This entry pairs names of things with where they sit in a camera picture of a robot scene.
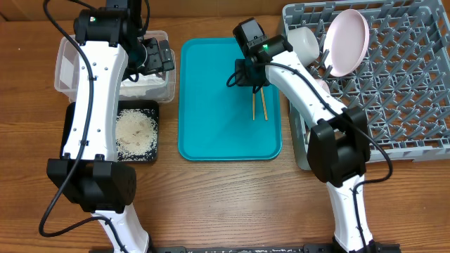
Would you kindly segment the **grey bowl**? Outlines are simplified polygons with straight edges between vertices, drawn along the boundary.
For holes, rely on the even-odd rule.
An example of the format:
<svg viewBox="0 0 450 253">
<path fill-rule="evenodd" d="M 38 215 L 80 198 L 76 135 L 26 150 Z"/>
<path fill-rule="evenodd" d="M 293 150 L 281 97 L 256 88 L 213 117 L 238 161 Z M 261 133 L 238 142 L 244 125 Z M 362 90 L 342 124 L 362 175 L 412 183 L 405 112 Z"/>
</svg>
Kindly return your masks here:
<svg viewBox="0 0 450 253">
<path fill-rule="evenodd" d="M 303 66 L 311 65 L 319 57 L 319 43 L 308 27 L 288 31 L 287 38 Z"/>
</svg>

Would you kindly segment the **small white rice plate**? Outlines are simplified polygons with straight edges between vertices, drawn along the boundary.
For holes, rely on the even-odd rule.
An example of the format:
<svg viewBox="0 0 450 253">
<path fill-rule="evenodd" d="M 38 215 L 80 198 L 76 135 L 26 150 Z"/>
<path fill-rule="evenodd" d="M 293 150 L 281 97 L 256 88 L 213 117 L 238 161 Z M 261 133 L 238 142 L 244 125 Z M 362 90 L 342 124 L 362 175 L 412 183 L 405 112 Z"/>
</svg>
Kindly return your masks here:
<svg viewBox="0 0 450 253">
<path fill-rule="evenodd" d="M 324 90 L 326 91 L 328 94 L 330 94 L 330 89 L 328 84 L 322 80 L 322 79 L 316 79 L 316 83 Z"/>
</svg>

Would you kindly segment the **large white plate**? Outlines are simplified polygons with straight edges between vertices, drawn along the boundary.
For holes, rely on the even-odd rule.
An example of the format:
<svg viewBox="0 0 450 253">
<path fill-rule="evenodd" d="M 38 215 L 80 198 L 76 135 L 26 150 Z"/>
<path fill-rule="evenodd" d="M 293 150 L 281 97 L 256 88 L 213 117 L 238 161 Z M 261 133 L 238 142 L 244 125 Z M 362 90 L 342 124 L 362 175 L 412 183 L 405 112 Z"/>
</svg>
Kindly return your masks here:
<svg viewBox="0 0 450 253">
<path fill-rule="evenodd" d="M 323 51 L 328 50 L 324 66 L 332 67 L 330 74 L 343 77 L 357 69 L 368 50 L 369 37 L 368 23 L 360 12 L 347 9 L 338 14 L 323 45 Z"/>
</svg>

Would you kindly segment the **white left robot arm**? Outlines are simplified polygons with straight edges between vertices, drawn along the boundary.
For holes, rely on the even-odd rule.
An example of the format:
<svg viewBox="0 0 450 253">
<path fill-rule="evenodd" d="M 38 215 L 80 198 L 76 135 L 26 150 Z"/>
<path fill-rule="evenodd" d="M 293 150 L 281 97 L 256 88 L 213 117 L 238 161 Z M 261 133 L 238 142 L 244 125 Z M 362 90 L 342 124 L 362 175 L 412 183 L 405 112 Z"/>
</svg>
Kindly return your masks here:
<svg viewBox="0 0 450 253">
<path fill-rule="evenodd" d="M 120 85 L 174 69 L 168 43 L 146 38 L 147 1 L 83 4 L 67 37 L 79 55 L 77 99 L 65 144 L 46 173 L 65 196 L 102 225 L 114 252 L 153 252 L 134 209 L 136 171 L 117 159 Z"/>
</svg>

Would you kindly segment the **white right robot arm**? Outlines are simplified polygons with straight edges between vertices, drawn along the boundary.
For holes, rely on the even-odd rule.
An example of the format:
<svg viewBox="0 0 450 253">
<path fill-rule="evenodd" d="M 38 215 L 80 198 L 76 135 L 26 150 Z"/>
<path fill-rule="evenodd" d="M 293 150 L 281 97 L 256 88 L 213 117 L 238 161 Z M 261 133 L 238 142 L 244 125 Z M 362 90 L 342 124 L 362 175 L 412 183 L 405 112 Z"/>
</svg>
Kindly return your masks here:
<svg viewBox="0 0 450 253">
<path fill-rule="evenodd" d="M 333 242 L 339 252 L 367 252 L 373 236 L 366 222 L 362 182 L 370 158 L 367 117 L 347 108 L 310 75 L 306 67 L 319 56 L 314 33 L 301 27 L 269 38 L 250 18 L 233 35 L 243 53 L 240 73 L 255 87 L 280 90 L 309 128 L 307 162 L 328 188 L 335 219 Z"/>
</svg>

